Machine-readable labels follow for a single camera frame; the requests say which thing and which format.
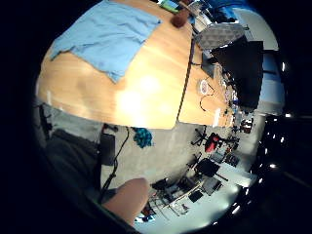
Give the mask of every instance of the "blue towel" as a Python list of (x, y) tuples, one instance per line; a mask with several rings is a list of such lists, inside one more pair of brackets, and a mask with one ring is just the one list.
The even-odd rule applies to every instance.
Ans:
[(118, 82), (159, 23), (146, 12), (103, 0), (55, 40), (51, 59), (70, 51)]

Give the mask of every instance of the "table surface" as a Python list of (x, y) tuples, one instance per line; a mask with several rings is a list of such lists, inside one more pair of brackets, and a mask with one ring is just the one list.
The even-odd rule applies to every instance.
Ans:
[(114, 84), (104, 72), (71, 53), (41, 64), (37, 96), (51, 106), (86, 119), (150, 129), (176, 124), (188, 64), (192, 28), (177, 29), (173, 14), (146, 0), (116, 0), (158, 17), (123, 77)]
[[(202, 52), (198, 46), (195, 46), (193, 62), (202, 63)], [(220, 127), (232, 126), (232, 109), (228, 107), (225, 99), (226, 88), (221, 84), (220, 73), (221, 67), (216, 65), (213, 79), (200, 66), (192, 65), (182, 107), (178, 116), (180, 122)], [(214, 95), (203, 99), (202, 106), (206, 109), (204, 111), (200, 107), (202, 95), (197, 91), (197, 84), (200, 80), (206, 78), (208, 78), (208, 83), (214, 88)]]

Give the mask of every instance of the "small brown object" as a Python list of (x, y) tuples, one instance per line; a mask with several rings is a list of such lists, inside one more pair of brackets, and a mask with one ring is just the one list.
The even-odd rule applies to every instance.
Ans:
[[(189, 0), (182, 0), (185, 5), (188, 5), (190, 3)], [(178, 13), (175, 14), (175, 16), (172, 18), (172, 24), (175, 27), (182, 27), (185, 25), (187, 19), (189, 17), (189, 11), (186, 9), (180, 10)]]

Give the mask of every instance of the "desk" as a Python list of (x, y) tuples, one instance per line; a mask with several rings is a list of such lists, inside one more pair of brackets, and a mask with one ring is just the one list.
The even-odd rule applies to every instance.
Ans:
[(190, 51), (192, 28), (177, 29), (173, 14), (147, 0), (116, 0), (161, 19), (136, 54), (125, 77), (114, 84), (105, 73), (71, 53), (41, 64), (37, 96), (51, 106), (105, 123), (171, 129), (176, 123)]
[[(193, 62), (202, 63), (202, 53), (198, 46), (195, 46)], [(225, 100), (225, 88), (221, 85), (220, 69), (220, 66), (215, 67), (213, 79), (200, 66), (192, 65), (178, 116), (180, 122), (221, 127), (232, 126), (232, 110), (227, 106)], [(208, 83), (214, 88), (214, 95), (203, 99), (202, 106), (206, 109), (206, 111), (203, 111), (199, 104), (202, 96), (197, 92), (197, 83), (207, 77)]]

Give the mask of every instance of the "computer monitor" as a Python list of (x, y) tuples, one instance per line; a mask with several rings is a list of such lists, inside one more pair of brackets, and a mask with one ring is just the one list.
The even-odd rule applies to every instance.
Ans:
[(220, 65), (233, 77), (239, 105), (247, 111), (257, 108), (262, 86), (263, 42), (233, 43), (212, 50)]

